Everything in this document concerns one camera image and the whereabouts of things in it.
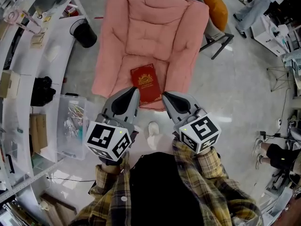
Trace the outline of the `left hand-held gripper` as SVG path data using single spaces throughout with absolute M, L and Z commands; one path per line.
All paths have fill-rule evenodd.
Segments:
M 85 145 L 93 154 L 113 162 L 122 157 L 133 143 L 136 130 L 132 123 L 137 116 L 139 101 L 137 87 L 122 89 L 106 100 L 102 113 L 90 122 L 85 137 Z

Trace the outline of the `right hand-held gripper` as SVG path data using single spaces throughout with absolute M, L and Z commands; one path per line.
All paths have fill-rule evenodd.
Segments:
M 169 118 L 175 123 L 174 130 L 178 133 L 179 140 L 192 151 L 199 154 L 217 142 L 221 128 L 211 113 L 199 109 L 199 104 L 193 96 L 177 91 L 165 91 L 162 94 L 162 102 Z M 182 120 L 181 114 L 187 113 L 192 115 Z

